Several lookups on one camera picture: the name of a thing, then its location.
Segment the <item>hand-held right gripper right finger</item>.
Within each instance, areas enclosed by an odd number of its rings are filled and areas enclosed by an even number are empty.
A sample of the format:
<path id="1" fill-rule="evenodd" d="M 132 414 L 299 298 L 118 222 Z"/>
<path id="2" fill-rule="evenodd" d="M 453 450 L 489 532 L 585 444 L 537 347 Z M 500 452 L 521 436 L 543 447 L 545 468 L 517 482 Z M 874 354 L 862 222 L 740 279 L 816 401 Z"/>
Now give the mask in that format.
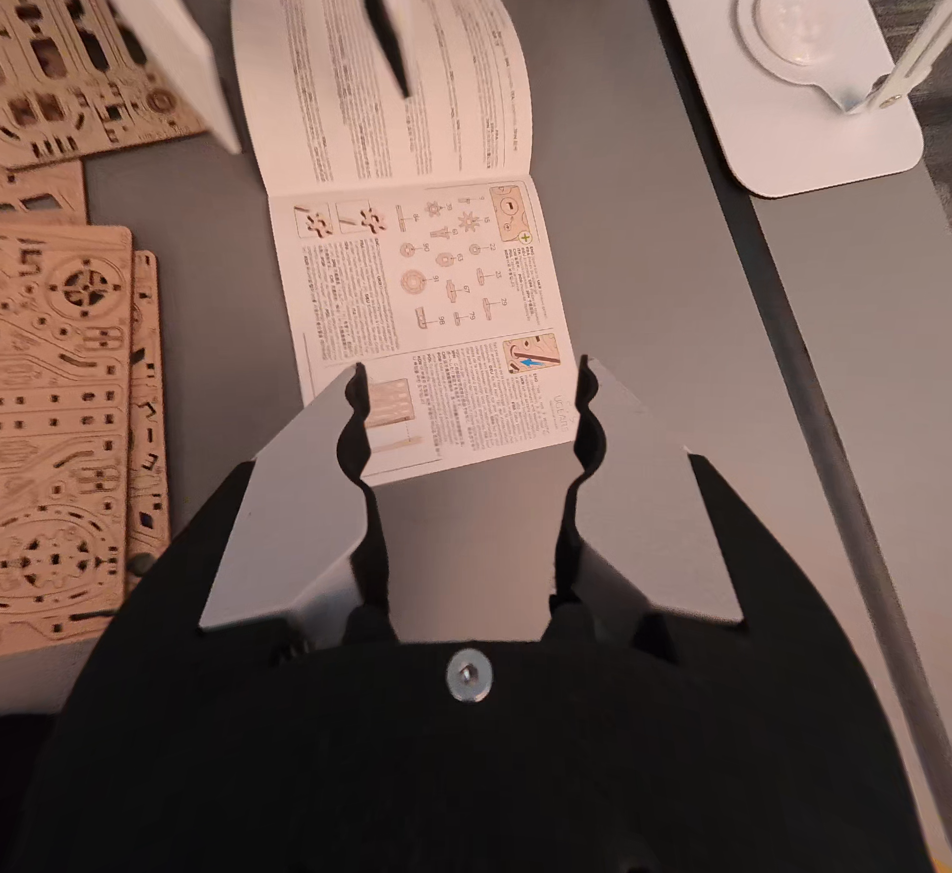
<path id="1" fill-rule="evenodd" d="M 597 359 L 584 356 L 554 598 L 580 602 L 600 641 L 630 644 L 672 613 L 723 626 L 743 612 L 687 449 Z"/>

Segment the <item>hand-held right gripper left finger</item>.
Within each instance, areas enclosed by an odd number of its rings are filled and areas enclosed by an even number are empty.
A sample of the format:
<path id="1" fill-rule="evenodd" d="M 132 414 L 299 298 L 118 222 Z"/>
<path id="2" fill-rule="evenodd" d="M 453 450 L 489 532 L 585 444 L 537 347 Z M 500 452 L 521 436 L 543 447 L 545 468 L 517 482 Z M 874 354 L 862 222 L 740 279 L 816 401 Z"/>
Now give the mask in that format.
<path id="1" fill-rule="evenodd" d="M 370 459 L 366 369 L 344 370 L 253 460 L 199 626 L 278 621 L 317 649 L 359 607 L 389 614 L 387 545 Z"/>

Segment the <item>narrow slotted wooden parts sheet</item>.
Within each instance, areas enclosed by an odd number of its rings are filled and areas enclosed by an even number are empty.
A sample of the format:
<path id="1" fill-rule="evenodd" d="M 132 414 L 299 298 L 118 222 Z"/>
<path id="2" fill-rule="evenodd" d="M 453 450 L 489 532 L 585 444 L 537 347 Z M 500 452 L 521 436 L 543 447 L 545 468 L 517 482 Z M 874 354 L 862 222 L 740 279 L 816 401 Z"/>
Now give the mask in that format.
<path id="1" fill-rule="evenodd" d="M 111 0 L 1 0 L 1 165 L 205 132 Z"/>

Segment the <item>instruction booklet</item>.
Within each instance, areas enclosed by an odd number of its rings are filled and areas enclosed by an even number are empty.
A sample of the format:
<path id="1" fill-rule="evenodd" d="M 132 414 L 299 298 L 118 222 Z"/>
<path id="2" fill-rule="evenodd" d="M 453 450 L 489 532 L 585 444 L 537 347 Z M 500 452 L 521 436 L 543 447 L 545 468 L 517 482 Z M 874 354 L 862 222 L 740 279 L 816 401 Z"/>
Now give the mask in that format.
<path id="1" fill-rule="evenodd" d="M 577 364 L 502 0 L 411 0 L 404 97 L 363 0 L 232 0 L 303 403 L 366 371 L 371 486 L 573 440 Z"/>

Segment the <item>ring-cutout wooden parts sheet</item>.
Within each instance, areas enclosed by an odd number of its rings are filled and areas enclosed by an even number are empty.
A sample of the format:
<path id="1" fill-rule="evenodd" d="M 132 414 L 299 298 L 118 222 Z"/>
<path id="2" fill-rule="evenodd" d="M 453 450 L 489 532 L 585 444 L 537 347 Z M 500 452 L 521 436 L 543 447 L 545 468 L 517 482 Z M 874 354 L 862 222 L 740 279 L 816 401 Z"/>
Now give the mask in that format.
<path id="1" fill-rule="evenodd" d="M 1 171 L 1 217 L 29 226 L 88 224 L 83 165 L 79 160 L 36 169 Z"/>

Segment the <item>gear-oval wooden parts sheet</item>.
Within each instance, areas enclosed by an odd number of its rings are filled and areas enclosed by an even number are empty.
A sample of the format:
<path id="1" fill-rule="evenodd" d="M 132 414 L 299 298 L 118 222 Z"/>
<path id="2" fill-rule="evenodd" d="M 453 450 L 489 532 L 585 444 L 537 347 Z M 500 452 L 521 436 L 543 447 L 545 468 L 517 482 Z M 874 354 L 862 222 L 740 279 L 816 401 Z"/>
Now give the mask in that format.
<path id="1" fill-rule="evenodd" d="M 2 228 L 2 657 L 124 600 L 133 272 L 127 229 Z"/>

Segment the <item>white desktop stand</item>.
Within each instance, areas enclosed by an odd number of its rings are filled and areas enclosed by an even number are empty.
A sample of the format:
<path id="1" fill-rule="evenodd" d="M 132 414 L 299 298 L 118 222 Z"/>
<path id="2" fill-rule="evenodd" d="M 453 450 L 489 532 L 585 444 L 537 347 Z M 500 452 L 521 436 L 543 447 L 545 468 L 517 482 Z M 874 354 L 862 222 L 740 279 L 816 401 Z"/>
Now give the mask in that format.
<path id="1" fill-rule="evenodd" d="M 950 45 L 939 0 L 894 63 L 869 0 L 666 0 L 733 177 L 782 198 L 905 172 L 911 92 Z"/>

